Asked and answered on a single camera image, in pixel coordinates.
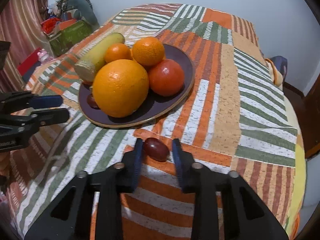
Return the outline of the large orange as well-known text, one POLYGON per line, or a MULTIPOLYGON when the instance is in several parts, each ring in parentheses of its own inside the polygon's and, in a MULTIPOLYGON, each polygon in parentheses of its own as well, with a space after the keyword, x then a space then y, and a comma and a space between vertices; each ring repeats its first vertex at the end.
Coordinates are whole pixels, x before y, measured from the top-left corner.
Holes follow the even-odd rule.
POLYGON ((131 115, 145 101, 149 76, 135 61, 120 59, 103 66, 96 74, 92 94, 98 107, 107 115, 123 118, 131 115))

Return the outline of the dark red jujube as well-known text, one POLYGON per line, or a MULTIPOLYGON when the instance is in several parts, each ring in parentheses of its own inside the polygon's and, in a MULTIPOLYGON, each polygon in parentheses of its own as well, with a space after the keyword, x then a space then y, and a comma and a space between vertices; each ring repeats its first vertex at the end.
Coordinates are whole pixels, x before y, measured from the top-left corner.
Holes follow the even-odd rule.
POLYGON ((148 138, 143 143, 143 154, 158 162, 167 161, 168 147, 157 138, 148 138))
POLYGON ((93 97, 92 94, 89 94, 89 95, 87 96, 87 103, 88 103, 88 105, 89 105, 91 108, 93 108, 93 109, 100 109, 99 106, 97 105, 97 103, 96 103, 96 101, 95 101, 95 99, 94 99, 94 97, 93 97))

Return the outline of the small mandarin orange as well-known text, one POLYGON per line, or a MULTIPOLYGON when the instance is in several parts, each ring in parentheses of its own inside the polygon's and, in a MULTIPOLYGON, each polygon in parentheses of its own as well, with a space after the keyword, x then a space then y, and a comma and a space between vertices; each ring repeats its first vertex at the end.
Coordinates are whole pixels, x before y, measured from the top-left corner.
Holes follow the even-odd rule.
POLYGON ((138 40, 132 47, 133 58, 146 67, 160 63, 165 56, 163 43, 155 37, 145 37, 138 40))

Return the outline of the red tomato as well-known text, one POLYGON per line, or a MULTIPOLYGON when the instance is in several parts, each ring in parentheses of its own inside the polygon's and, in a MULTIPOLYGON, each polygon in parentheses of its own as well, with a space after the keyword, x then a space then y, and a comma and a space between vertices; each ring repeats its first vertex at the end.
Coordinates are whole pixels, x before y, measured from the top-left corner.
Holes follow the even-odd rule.
POLYGON ((164 59, 149 72, 150 89, 160 96, 172 96, 178 93, 184 84, 184 71, 172 59, 164 59))

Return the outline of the pink toy figure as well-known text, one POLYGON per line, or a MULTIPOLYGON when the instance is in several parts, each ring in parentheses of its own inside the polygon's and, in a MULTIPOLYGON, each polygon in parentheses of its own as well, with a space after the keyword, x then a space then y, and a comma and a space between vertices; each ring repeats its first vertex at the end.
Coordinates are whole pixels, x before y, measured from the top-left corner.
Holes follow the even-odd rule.
POLYGON ((54 60, 54 58, 51 55, 49 55, 49 53, 45 49, 40 49, 37 52, 37 57, 42 64, 45 64, 54 60))

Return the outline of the striped pink curtain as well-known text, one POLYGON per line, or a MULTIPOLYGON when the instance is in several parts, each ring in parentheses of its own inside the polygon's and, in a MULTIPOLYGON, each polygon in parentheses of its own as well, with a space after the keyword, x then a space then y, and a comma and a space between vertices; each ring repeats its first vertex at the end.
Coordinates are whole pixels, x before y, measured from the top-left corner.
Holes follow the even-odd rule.
POLYGON ((10 49, 1 70, 1 92, 22 90, 25 82, 18 66, 37 48, 53 51, 41 23, 48 0, 8 0, 1 11, 1 40, 10 42, 10 49))

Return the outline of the striped patchwork bedspread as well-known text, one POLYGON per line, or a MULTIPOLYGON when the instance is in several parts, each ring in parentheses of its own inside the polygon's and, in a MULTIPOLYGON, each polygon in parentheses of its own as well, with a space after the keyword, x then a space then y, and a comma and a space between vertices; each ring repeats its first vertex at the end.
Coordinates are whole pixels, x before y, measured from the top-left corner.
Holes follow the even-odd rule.
POLYGON ((27 233, 76 172, 103 171, 137 138, 155 137, 167 145, 180 139, 185 151, 213 171, 237 171, 293 239, 305 192, 304 148, 295 112, 274 81, 247 20, 187 4, 124 9, 66 55, 38 68, 27 83, 34 93, 61 95, 71 117, 41 128, 28 148, 11 153, 7 195, 18 235, 27 233), (185 52, 195 68, 189 97, 142 126, 91 123, 79 109, 81 81, 73 67, 113 32, 123 34, 128 46, 155 36, 185 52))

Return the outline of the purple round plate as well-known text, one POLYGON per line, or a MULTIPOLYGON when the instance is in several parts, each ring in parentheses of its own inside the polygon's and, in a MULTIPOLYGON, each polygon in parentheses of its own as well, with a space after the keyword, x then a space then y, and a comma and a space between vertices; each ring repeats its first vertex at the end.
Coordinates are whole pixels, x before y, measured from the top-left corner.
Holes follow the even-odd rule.
POLYGON ((146 100, 134 113, 124 118, 114 118, 108 116, 100 109, 92 108, 87 103, 87 98, 89 94, 91 94, 91 91, 88 85, 81 84, 78 94, 78 103, 83 115, 91 123, 100 127, 128 128, 155 120, 179 105, 193 90, 195 68, 190 57, 180 48, 169 44, 165 44, 164 48, 166 57, 176 61, 184 71, 184 85, 177 94, 170 97, 163 97, 150 90, 146 100))

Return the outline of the brown wooden door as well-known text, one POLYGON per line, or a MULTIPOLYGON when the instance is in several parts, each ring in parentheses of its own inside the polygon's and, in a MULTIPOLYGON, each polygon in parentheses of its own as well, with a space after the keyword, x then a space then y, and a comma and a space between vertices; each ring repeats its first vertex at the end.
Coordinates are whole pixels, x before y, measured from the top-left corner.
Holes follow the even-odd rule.
POLYGON ((305 158, 312 158, 319 152, 319 76, 306 96, 287 82, 284 83, 284 94, 297 115, 305 158))

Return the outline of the blue bag behind bed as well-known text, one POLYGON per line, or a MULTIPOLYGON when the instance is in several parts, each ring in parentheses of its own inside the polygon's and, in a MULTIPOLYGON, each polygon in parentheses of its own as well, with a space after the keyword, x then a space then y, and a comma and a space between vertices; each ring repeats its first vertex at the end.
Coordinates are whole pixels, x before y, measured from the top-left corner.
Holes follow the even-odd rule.
POLYGON ((281 73, 283 80, 285 81, 288 65, 287 59, 283 56, 274 56, 271 57, 270 60, 274 63, 276 69, 281 73))

